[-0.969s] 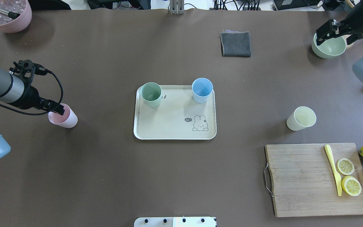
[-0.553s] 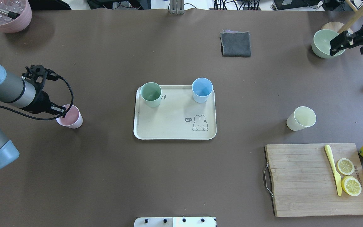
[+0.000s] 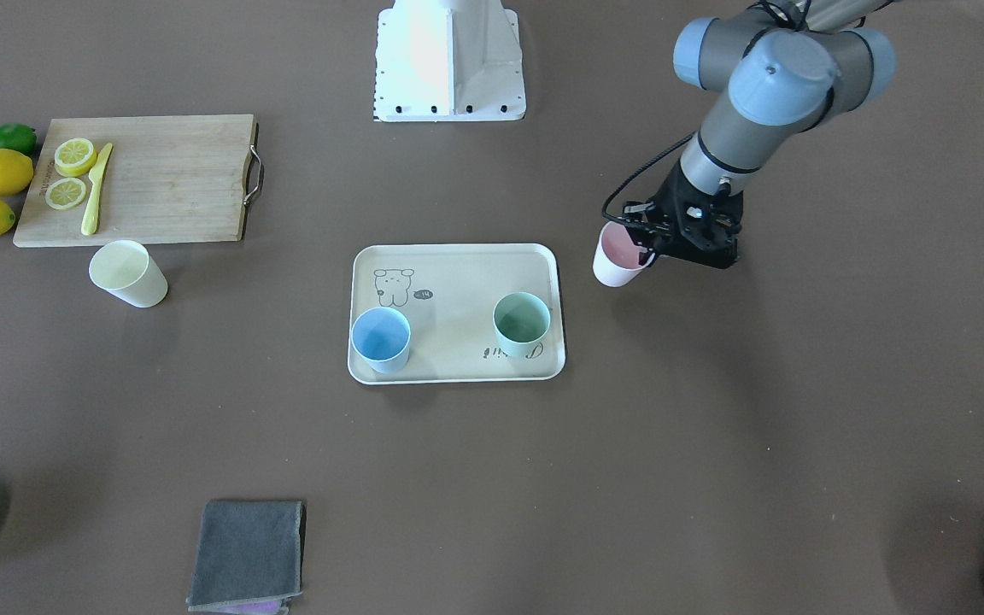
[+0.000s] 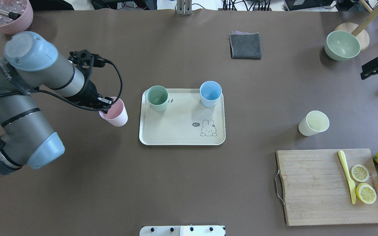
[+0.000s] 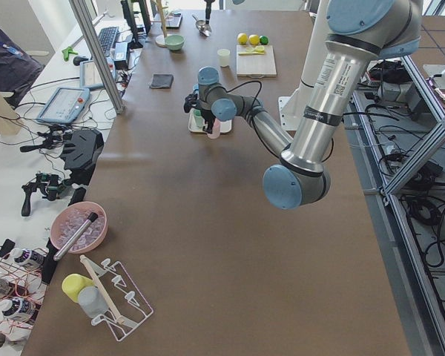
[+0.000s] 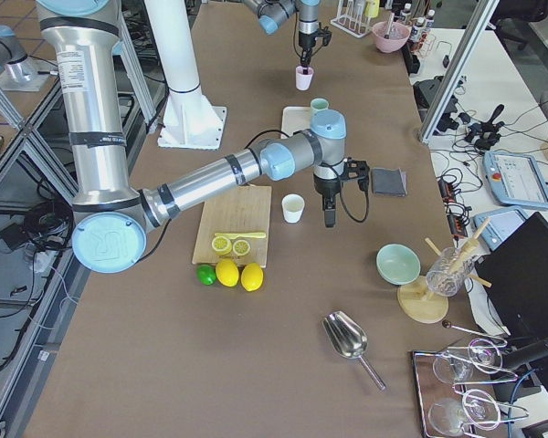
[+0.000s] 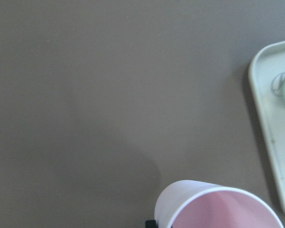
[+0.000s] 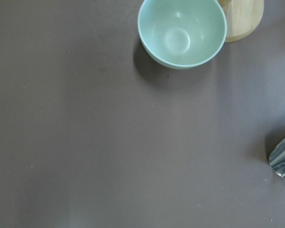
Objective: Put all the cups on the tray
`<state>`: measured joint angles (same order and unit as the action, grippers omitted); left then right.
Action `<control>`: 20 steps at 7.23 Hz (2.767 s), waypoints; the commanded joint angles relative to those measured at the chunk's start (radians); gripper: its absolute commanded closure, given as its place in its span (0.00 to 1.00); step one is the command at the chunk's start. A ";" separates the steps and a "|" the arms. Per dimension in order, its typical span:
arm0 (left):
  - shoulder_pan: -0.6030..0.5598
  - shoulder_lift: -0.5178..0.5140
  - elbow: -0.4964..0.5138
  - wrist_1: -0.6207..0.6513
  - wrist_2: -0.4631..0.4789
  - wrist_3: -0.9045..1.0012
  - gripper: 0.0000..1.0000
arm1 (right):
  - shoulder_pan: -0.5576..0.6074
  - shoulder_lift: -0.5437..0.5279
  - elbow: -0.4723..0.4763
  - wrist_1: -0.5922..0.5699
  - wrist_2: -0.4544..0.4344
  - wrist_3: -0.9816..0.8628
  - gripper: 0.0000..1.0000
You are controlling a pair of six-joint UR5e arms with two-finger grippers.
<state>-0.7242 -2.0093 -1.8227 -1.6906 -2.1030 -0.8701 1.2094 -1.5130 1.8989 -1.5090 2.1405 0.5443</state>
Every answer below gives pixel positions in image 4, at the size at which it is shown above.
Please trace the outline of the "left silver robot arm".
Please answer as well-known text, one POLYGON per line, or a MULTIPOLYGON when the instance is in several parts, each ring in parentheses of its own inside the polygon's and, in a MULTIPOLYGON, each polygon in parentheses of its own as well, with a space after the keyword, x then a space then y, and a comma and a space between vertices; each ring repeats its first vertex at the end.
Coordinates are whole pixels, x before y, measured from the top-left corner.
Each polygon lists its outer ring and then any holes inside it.
POLYGON ((24 165, 38 169, 64 154, 59 135, 50 126, 31 95, 44 93, 88 111, 107 113, 116 102, 100 95, 90 81, 93 67, 111 61, 87 50, 65 58, 35 32, 12 36, 0 58, 0 177, 24 165))

